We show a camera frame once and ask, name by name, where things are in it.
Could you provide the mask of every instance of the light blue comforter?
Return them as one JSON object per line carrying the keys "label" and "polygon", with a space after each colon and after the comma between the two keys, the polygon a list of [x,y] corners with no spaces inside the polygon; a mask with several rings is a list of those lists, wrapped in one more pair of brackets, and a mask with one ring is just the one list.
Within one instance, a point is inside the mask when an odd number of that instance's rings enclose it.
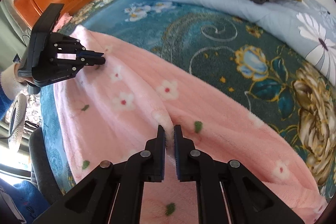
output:
{"label": "light blue comforter", "polygon": [[336,18],[316,0],[166,0],[201,5],[257,24],[312,63],[336,86]]}

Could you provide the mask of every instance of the floral blanket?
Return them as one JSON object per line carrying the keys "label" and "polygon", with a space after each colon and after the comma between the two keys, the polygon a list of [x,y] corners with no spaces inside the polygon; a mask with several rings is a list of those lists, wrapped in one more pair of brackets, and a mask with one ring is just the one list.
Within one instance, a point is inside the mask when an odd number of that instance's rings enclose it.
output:
{"label": "floral blanket", "polygon": [[[216,87],[250,110],[256,125],[262,120],[278,132],[330,201],[336,192],[335,91],[324,76],[280,40],[240,18],[172,2],[108,1],[90,3],[61,32],[69,35],[80,23],[151,51]],[[67,192],[74,182],[57,113],[50,111],[54,104],[52,86],[42,89],[46,150]]]}

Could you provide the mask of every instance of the metal screw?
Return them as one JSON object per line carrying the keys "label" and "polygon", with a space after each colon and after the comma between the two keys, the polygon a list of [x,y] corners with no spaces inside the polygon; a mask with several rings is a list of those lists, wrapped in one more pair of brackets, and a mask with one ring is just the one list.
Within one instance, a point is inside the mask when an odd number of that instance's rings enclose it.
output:
{"label": "metal screw", "polygon": [[148,150],[143,150],[140,152],[140,156],[143,157],[143,158],[147,158],[151,155],[151,152],[148,151]]}
{"label": "metal screw", "polygon": [[108,160],[103,160],[99,165],[101,168],[109,168],[111,163]]}
{"label": "metal screw", "polygon": [[231,160],[230,161],[230,166],[233,168],[238,168],[240,166],[240,162],[237,160]]}
{"label": "metal screw", "polygon": [[199,150],[191,150],[190,155],[193,157],[198,157],[201,154]]}

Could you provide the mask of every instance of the pink cloth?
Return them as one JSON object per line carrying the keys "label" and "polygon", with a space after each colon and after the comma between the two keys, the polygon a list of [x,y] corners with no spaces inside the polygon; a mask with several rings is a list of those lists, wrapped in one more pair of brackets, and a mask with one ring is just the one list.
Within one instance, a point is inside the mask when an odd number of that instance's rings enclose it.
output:
{"label": "pink cloth", "polygon": [[53,29],[53,32],[57,32],[58,30],[61,30],[61,28],[67,24],[70,20],[72,19],[72,16],[69,15],[68,13],[65,13],[63,14],[59,20],[57,21],[54,29]]}
{"label": "pink cloth", "polygon": [[[158,56],[78,26],[73,37],[105,52],[106,64],[85,67],[54,85],[64,148],[76,182],[102,160],[122,162],[166,131],[165,180],[146,183],[141,223],[198,223],[193,182],[179,183],[173,125],[214,160],[237,159],[306,223],[327,203],[303,160],[274,130],[231,98]],[[175,211],[166,215],[167,205]]]}

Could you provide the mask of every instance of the dark flower center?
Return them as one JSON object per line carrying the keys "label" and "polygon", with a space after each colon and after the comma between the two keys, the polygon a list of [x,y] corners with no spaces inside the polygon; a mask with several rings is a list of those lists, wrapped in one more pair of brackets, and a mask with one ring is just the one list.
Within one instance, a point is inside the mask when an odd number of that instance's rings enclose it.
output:
{"label": "dark flower center", "polygon": [[319,38],[319,42],[321,43],[322,47],[325,48],[328,51],[327,45],[325,44],[325,42],[322,38]]}

